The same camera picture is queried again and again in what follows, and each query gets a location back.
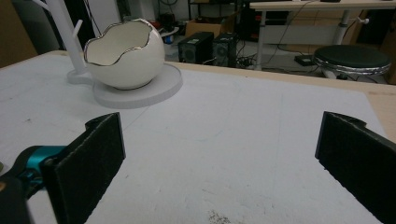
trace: white round base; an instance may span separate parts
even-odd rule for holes
[[[133,109],[158,104],[175,95],[182,85],[180,70],[165,63],[162,72],[146,86],[122,91],[95,80],[93,95],[100,105],[117,109]]]

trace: white egg-shaped bowl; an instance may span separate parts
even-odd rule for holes
[[[92,76],[120,90],[148,84],[161,73],[164,58],[163,39],[142,19],[112,24],[84,48]]]

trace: computer tower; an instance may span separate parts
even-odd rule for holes
[[[211,64],[212,32],[198,32],[182,41],[178,46],[178,59],[181,63]]]
[[[236,66],[236,34],[220,34],[213,40],[213,65],[221,67]]]

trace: table surface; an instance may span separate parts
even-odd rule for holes
[[[378,223],[314,154],[323,110],[394,140],[395,87],[172,64],[184,80],[175,96],[122,110],[66,83],[62,55],[1,69],[0,160],[9,169],[23,149],[67,145],[119,111],[126,159],[88,223]],[[55,222],[45,191],[29,207]]]
[[[333,10],[333,9],[386,9],[396,7],[396,1],[384,0],[341,0],[338,3],[319,1],[255,2],[250,8],[257,11],[274,10]]]

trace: stool seat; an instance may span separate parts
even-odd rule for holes
[[[380,75],[388,72],[390,57],[361,46],[332,45],[317,49],[314,62],[327,70],[345,75]]]

